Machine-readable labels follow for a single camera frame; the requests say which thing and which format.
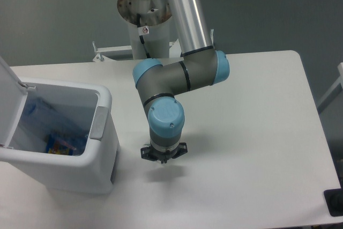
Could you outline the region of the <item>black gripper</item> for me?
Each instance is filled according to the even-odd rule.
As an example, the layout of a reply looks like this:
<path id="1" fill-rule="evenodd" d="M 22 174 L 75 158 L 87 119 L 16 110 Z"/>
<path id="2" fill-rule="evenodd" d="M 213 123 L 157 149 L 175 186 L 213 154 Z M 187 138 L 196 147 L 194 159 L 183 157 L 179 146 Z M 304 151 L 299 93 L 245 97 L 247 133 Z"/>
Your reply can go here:
<path id="1" fill-rule="evenodd" d="M 179 143 L 177 148 L 172 151 L 160 152 L 153 146 L 146 146 L 140 149 L 141 158 L 149 161 L 160 161 L 167 163 L 169 159 L 178 158 L 188 152 L 186 143 Z"/>

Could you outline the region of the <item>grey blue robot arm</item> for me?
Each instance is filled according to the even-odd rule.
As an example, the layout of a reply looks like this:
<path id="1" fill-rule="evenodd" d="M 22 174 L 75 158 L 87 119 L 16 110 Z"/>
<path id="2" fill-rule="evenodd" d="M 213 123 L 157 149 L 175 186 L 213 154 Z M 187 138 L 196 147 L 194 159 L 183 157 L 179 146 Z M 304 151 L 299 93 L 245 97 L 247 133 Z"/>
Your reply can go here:
<path id="1" fill-rule="evenodd" d="M 150 128 L 150 143 L 141 149 L 141 157 L 166 163 L 188 151 L 180 141 L 184 109 L 175 96 L 226 80 L 229 62 L 213 47 L 200 0 L 118 0 L 117 8 L 133 24 L 143 48 L 143 60 L 132 72 Z M 170 18 L 175 20 L 183 60 L 163 65 L 148 36 Z"/>

